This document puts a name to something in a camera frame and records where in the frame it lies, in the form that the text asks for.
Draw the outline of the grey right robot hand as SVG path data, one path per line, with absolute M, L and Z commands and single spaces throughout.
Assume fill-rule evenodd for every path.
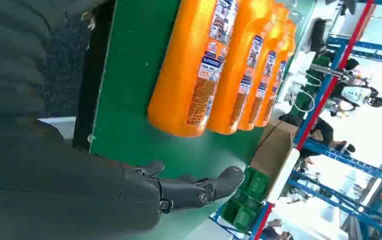
M 243 179 L 235 166 L 197 181 L 158 178 L 74 149 L 39 120 L 0 118 L 0 240 L 122 240 L 230 196 Z

